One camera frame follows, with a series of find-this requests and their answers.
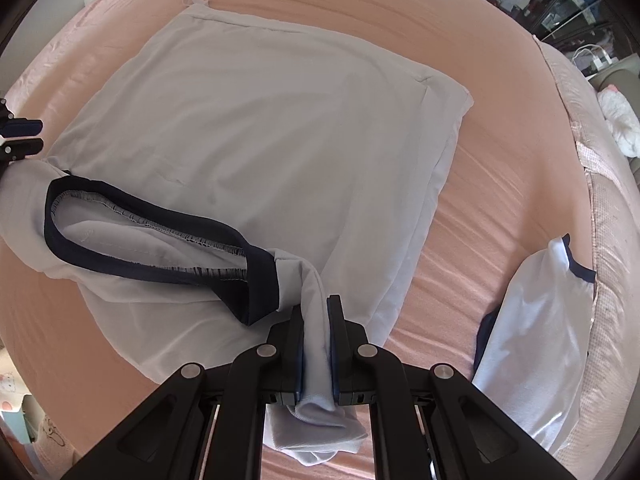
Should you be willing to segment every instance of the metal screw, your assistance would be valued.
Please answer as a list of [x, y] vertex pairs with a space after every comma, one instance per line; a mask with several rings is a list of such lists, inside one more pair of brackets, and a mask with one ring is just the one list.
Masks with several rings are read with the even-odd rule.
[[370, 344], [358, 346], [358, 354], [362, 357], [373, 357], [378, 353], [378, 349]]
[[180, 373], [185, 379], [193, 379], [200, 375], [200, 367], [195, 363], [189, 363], [181, 368]]
[[453, 377], [453, 368], [449, 365], [438, 365], [435, 367], [434, 374], [439, 379], [450, 379]]
[[272, 357], [276, 355], [276, 347], [273, 345], [260, 345], [255, 351], [260, 357]]

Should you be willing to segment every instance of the cabinet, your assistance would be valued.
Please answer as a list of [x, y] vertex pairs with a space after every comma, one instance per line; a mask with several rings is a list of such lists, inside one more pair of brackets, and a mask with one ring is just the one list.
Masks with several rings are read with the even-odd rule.
[[487, 0], [593, 75], [639, 51], [632, 35], [603, 0]]

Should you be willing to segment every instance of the pink bed sheet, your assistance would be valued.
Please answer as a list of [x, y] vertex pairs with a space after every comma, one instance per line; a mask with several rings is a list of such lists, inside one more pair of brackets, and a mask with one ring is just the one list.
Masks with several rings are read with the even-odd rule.
[[[9, 106], [41, 118], [50, 146], [111, 74], [184, 8], [182, 1], [97, 0], [28, 67], [7, 95]], [[536, 43], [490, 4], [209, 2], [364, 38], [447, 73], [475, 99], [386, 343], [403, 361], [422, 367], [446, 361], [469, 374], [479, 321], [500, 302], [520, 262], [550, 239], [571, 233], [576, 259], [591, 266], [590, 198], [567, 113]], [[3, 244], [0, 286], [2, 339], [44, 410], [86, 452], [154, 385], [113, 351], [74, 283], [28, 269]], [[267, 451], [263, 474], [372, 478], [371, 444], [315, 468]]]

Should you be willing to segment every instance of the bed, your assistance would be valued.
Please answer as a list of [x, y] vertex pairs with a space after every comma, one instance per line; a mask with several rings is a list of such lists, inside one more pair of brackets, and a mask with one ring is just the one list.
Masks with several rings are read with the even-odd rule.
[[[598, 272], [598, 292], [580, 422], [556, 458], [580, 480], [593, 478], [640, 368], [633, 345], [640, 319], [631, 302], [638, 286], [620, 277], [640, 270], [640, 196], [631, 193], [632, 175], [603, 130], [588, 83], [483, 0], [208, 1], [363, 38], [470, 91], [475, 104], [386, 348], [409, 364], [449, 362], [470, 376], [482, 317], [526, 256], [569, 232], [575, 259]], [[17, 116], [42, 119], [44, 153], [110, 75], [183, 9], [183, 0], [96, 0], [49, 43], [6, 96]], [[46, 413], [87, 452], [154, 384], [111, 348], [75, 283], [34, 272], [3, 244], [0, 287], [2, 340]], [[360, 416], [368, 424], [364, 410]], [[314, 468], [266, 449], [262, 474], [373, 478], [371, 443]]]

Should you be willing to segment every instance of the pink fabric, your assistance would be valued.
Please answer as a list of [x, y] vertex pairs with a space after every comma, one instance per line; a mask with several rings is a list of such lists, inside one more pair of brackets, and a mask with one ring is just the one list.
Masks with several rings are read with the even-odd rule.
[[[471, 92], [475, 104], [386, 345], [403, 361], [446, 361], [469, 374], [479, 321], [521, 261], [550, 239], [571, 233], [576, 259], [591, 266], [588, 188], [566, 111], [536, 43], [499, 10], [483, 0], [209, 2], [364, 38]], [[8, 93], [10, 107], [42, 118], [50, 146], [114, 70], [183, 8], [182, 0], [97, 0], [34, 60]], [[75, 284], [49, 280], [1, 251], [2, 339], [47, 414], [86, 452], [154, 386], [110, 348]], [[370, 441], [358, 455], [316, 468], [266, 452], [263, 474], [372, 478]]]

